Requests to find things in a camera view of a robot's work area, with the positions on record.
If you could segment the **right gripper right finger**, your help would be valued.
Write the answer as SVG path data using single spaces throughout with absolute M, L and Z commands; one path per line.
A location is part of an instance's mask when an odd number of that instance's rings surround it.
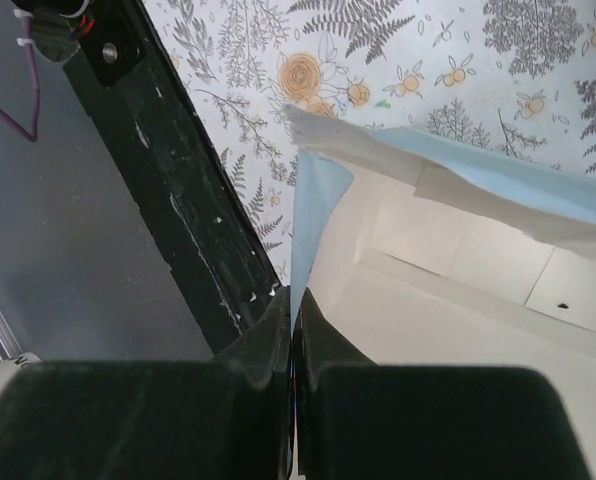
M 587 479 L 561 398 L 516 366 L 381 366 L 292 301 L 298 471 L 309 479 Z

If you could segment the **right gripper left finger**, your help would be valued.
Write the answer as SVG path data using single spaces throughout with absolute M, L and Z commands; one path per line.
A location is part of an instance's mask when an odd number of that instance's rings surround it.
M 208 361 L 44 362 L 0 399 L 0 479 L 285 479 L 289 292 Z

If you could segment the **white paper bag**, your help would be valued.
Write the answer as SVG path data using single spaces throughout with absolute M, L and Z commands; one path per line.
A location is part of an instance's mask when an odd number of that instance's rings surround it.
M 596 478 L 596 180 L 296 107 L 291 298 L 384 363 L 529 367 Z

